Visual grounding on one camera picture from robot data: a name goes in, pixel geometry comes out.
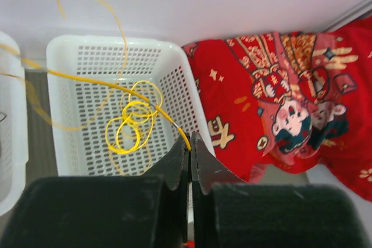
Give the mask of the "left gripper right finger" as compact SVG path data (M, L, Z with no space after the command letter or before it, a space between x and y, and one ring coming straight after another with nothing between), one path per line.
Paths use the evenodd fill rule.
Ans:
M191 147L195 246L242 247L238 221L247 205L246 185L209 152L197 132Z

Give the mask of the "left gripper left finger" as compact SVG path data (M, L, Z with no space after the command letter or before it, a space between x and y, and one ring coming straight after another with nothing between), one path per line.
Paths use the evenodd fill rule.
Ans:
M153 244L183 244L188 236L189 150L179 136L169 151L146 173L156 178L155 224Z

